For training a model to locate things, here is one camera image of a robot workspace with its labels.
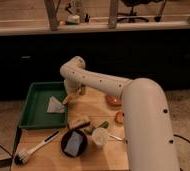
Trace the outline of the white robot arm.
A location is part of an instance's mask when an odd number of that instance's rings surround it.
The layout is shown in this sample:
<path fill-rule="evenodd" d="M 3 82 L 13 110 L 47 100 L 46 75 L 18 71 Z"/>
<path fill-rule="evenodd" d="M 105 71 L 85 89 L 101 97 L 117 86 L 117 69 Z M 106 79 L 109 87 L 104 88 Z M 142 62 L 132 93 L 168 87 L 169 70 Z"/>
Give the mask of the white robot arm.
<path fill-rule="evenodd" d="M 121 100 L 130 171 L 180 171 L 169 107 L 158 83 L 88 71 L 79 56 L 63 64 L 60 74 L 69 95 L 86 85 Z"/>

